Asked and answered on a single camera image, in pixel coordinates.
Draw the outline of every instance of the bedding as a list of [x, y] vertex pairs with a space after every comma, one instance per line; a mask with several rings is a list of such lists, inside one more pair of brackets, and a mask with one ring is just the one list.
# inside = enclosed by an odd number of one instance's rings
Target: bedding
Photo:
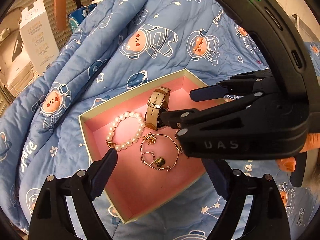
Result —
[[[318, 44], [306, 44], [319, 73]], [[60, 56], [0, 119], [0, 205], [24, 232], [49, 174], [70, 177], [91, 164], [78, 116], [160, 76], [188, 68], [208, 85], [268, 68], [246, 31], [214, 0], [103, 0]], [[275, 161], [228, 161], [247, 176], [274, 176], [285, 195], [292, 239], [318, 208], [306, 188], [293, 188]], [[247, 197], [234, 239], [250, 211]], [[70, 198], [77, 236], [85, 239]], [[113, 239], [206, 239], [225, 201], [207, 175], [136, 222], [124, 225], [105, 195], [93, 202]]]

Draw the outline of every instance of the metal pin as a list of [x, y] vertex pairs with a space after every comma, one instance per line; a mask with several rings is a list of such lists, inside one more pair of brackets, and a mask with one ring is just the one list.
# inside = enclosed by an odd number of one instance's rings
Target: metal pin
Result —
[[177, 135], [179, 136], [184, 135], [185, 133], [187, 133], [187, 131], [188, 131], [187, 128], [181, 129], [180, 131], [177, 132]]
[[85, 171], [84, 170], [81, 170], [81, 171], [77, 172], [77, 176], [78, 177], [83, 177], [84, 175], [85, 175]]
[[263, 95], [262, 92], [257, 92], [257, 93], [254, 94], [255, 97], [260, 97], [260, 96], [262, 96], [262, 95]]
[[236, 176], [240, 176], [241, 175], [241, 170], [235, 169], [232, 171], [232, 173]]
[[272, 176], [270, 174], [264, 175], [264, 178], [269, 181], [272, 180]]
[[54, 179], [54, 176], [53, 175], [49, 175], [48, 177], [47, 177], [47, 181], [52, 181]]
[[189, 114], [189, 112], [185, 112], [181, 115], [181, 117], [186, 117]]

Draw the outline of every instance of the watch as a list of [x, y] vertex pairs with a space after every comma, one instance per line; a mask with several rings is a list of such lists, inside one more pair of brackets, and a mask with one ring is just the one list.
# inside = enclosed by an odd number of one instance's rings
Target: watch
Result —
[[147, 103], [146, 127], [158, 130], [159, 114], [164, 110], [168, 111], [170, 91], [171, 89], [166, 87], [158, 87], [153, 91]]

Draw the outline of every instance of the gold bracelet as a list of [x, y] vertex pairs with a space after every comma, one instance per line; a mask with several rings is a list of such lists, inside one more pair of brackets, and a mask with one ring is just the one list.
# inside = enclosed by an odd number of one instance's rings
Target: gold bracelet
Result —
[[[148, 144], [154, 144], [156, 142], [156, 136], [155, 135], [159, 135], [159, 136], [163, 136], [163, 137], [166, 137], [166, 138], [169, 138], [173, 143], [174, 143], [174, 146], [176, 147], [177, 151], [178, 151], [178, 155], [177, 155], [177, 158], [173, 164], [173, 166], [166, 166], [166, 167], [163, 167], [163, 165], [165, 165], [165, 159], [163, 157], [159, 157], [157, 159], [155, 159], [155, 155], [154, 155], [154, 152], [142, 152], [142, 145], [144, 142], [147, 142]], [[149, 166], [150, 168], [153, 168], [154, 170], [158, 170], [158, 171], [161, 171], [161, 170], [164, 170], [166, 169], [167, 171], [171, 170], [176, 164], [177, 164], [177, 161], [178, 161], [178, 158], [179, 158], [179, 154], [182, 153], [182, 148], [179, 147], [174, 140], [172, 140], [169, 136], [165, 135], [165, 134], [158, 134], [158, 133], [148, 133], [146, 136], [143, 136], [142, 137], [143, 141], [141, 143], [141, 146], [140, 146], [140, 153], [141, 153], [141, 162], [142, 164], [146, 165], [146, 166]], [[147, 163], [144, 158], [143, 158], [143, 155], [144, 154], [151, 154], [153, 156], [153, 161], [152, 163]]]

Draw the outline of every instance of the pearl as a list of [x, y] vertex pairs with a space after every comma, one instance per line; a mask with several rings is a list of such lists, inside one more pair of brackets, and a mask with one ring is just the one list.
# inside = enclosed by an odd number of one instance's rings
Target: pearl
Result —
[[125, 144], [126, 144], [127, 146], [131, 146], [131, 145], [132, 145], [132, 141], [129, 139], [129, 140], [127, 140], [127, 141], [125, 142]]
[[125, 150], [127, 148], [126, 143], [121, 144], [121, 149]]
[[133, 136], [132, 139], [131, 139], [131, 141], [132, 141], [133, 143], [136, 143], [136, 142], [138, 141], [138, 138], [137, 138], [136, 136]]
[[121, 146], [117, 144], [117, 145], [115, 146], [115, 150], [116, 150], [117, 152], [120, 152], [120, 151], [121, 151]]

